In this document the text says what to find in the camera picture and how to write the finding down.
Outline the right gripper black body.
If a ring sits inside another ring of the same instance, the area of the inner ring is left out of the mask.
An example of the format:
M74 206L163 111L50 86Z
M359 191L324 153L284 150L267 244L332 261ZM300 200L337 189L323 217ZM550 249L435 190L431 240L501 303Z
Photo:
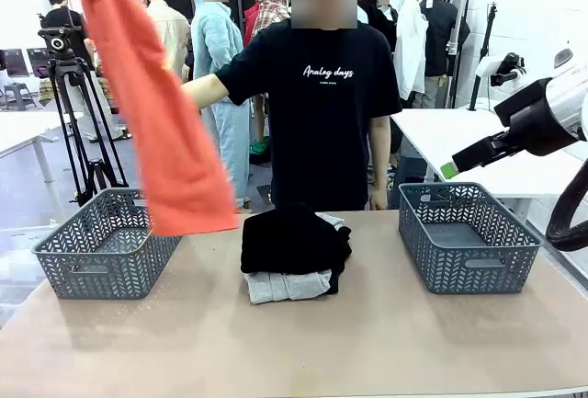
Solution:
M582 139L582 82L542 78L495 108L505 127L508 154L548 155Z

